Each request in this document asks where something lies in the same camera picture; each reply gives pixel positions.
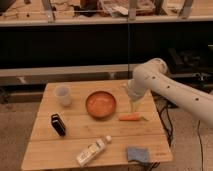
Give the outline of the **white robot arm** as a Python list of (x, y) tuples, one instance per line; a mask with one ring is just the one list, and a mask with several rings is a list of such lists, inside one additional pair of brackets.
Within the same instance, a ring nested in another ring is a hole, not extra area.
[(213, 129), (213, 95), (170, 79), (166, 76), (167, 70), (167, 64), (161, 58), (136, 66), (132, 78), (124, 85), (127, 95), (137, 101), (150, 89)]

